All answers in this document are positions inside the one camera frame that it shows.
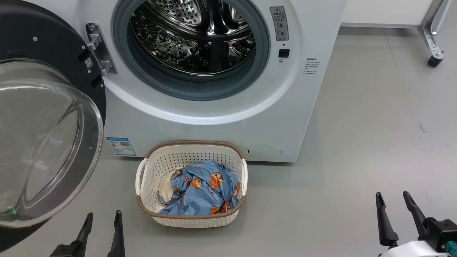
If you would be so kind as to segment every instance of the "laundry basket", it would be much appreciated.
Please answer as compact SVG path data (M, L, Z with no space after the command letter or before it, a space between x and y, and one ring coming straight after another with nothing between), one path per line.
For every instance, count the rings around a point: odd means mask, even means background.
M237 195L238 205L223 214L159 214L166 206L158 200L158 189L163 178L171 171L205 160L222 162L235 172L241 184ZM211 228L232 223L243 205L247 185L248 167L241 151L231 144L214 141L176 141L157 145L141 161L135 180L140 208L162 225L181 228Z

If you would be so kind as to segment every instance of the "washing machine door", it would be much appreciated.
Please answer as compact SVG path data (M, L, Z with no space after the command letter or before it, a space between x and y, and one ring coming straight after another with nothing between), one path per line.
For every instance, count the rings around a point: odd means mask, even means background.
M73 28L39 6L0 0L0 252L64 208L97 163L101 70Z

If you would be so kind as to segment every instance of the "gray floor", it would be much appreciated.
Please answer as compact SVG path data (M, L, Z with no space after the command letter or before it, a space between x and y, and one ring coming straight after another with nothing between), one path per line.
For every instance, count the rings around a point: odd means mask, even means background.
M0 254L47 257L94 213L86 256L106 256L115 211L127 256L377 256L374 195L383 193L399 243L417 234L402 191L426 216L457 221L457 2L437 37L442 64L414 30L342 28L298 161L251 163L248 198L233 224L163 227L135 199L139 160L107 144L92 178L63 211Z

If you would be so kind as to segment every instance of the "front-load washing machine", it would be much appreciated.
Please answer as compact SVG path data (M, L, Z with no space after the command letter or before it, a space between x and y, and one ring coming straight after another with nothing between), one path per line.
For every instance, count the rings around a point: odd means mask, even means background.
M106 113L104 136L116 155L217 140L247 160L278 162L297 159L345 7L345 0L0 3L2 62L35 60L84 84Z
M0 252L109 142L217 140L294 162L345 0L0 0Z

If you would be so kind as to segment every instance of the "cartoon print cloth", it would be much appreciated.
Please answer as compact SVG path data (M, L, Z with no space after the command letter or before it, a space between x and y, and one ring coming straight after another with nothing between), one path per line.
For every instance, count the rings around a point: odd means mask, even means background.
M240 184L236 174L223 163L215 163L212 160L173 171L170 186L173 190L171 198L169 194L163 197L163 194L166 194L165 191L159 190L159 200L168 205L159 213L170 215L225 213L238 205L239 201L236 195L240 190Z

